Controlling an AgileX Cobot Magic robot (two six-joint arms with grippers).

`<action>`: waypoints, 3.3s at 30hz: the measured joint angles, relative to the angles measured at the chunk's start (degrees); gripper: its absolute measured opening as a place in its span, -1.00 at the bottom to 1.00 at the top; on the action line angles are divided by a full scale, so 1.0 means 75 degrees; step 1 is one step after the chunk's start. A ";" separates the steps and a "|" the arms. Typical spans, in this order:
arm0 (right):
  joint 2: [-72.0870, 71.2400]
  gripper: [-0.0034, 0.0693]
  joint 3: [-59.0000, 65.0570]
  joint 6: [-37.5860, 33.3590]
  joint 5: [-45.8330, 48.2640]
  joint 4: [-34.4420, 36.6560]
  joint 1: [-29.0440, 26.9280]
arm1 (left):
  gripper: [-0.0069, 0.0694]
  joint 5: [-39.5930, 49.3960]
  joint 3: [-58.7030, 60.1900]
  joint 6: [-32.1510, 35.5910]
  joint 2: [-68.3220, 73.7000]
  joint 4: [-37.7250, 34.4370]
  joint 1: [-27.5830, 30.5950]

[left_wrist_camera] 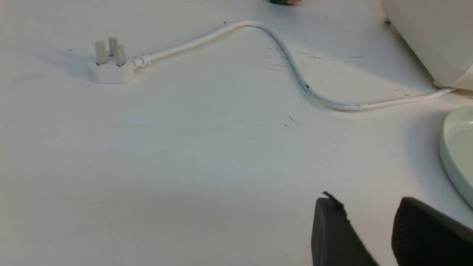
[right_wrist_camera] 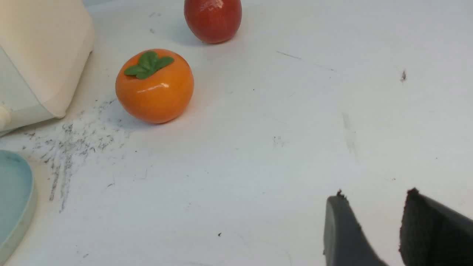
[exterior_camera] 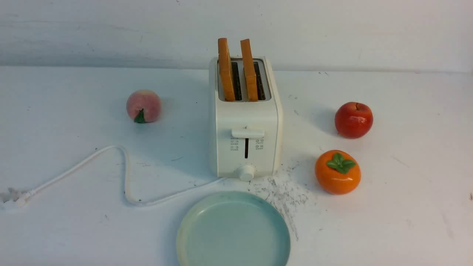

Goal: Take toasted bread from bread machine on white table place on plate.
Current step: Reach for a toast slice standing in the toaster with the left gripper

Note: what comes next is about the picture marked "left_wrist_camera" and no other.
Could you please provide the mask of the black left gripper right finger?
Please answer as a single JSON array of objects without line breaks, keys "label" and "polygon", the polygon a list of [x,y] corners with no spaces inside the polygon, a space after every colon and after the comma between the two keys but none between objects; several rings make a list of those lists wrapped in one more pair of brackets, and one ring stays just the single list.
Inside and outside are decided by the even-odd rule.
[{"label": "black left gripper right finger", "polygon": [[391,246],[399,266],[473,264],[472,229],[413,197],[400,201]]}]

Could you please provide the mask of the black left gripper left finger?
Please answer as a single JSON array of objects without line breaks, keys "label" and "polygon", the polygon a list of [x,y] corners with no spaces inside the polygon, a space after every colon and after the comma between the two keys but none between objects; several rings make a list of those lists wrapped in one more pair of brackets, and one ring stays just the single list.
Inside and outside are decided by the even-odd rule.
[{"label": "black left gripper left finger", "polygon": [[316,200],[311,251],[314,266],[378,266],[348,219],[344,204],[329,192]]}]

